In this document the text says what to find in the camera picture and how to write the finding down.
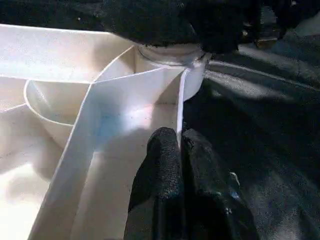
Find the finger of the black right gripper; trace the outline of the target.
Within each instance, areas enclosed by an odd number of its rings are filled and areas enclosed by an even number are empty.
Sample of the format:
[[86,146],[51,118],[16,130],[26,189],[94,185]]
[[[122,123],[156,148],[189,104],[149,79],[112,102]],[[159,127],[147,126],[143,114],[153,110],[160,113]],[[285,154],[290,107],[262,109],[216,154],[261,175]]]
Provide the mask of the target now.
[[239,0],[104,0],[100,14],[107,31],[142,45],[229,53],[241,40]]

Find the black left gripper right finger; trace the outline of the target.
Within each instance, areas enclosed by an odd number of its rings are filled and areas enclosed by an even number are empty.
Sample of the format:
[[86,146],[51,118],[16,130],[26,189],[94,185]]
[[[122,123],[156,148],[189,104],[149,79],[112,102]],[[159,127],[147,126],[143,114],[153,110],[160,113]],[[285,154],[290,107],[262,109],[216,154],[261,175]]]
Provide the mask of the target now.
[[188,129],[182,134],[181,149],[189,239],[260,239],[236,174],[212,144]]

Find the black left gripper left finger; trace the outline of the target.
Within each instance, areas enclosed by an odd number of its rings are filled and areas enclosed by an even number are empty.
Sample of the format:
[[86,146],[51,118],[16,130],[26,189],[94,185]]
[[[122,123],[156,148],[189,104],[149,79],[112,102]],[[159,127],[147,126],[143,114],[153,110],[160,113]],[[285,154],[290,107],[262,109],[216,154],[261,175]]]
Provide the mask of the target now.
[[148,140],[132,183],[126,240],[184,240],[186,214],[182,162],[176,132],[161,127]]

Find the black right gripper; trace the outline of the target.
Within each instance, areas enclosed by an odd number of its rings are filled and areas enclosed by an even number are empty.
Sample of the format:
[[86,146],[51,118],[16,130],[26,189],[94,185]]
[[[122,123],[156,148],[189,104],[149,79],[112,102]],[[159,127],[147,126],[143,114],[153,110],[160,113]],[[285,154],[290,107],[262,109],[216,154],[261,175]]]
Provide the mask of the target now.
[[234,4],[240,14],[235,39],[238,45],[266,46],[284,37],[281,14],[288,9],[287,0],[236,0]]

